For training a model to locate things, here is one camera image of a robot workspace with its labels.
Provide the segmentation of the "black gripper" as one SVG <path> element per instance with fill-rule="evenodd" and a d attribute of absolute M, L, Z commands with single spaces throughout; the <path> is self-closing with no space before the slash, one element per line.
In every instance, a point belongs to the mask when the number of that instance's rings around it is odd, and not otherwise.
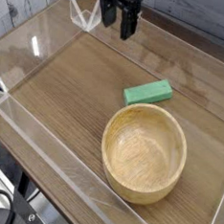
<path fill-rule="evenodd" d="M 116 8 L 122 9 L 121 40 L 127 40 L 137 30 L 139 12 L 143 0 L 100 0 L 101 21 L 105 27 L 115 23 L 117 19 Z"/>

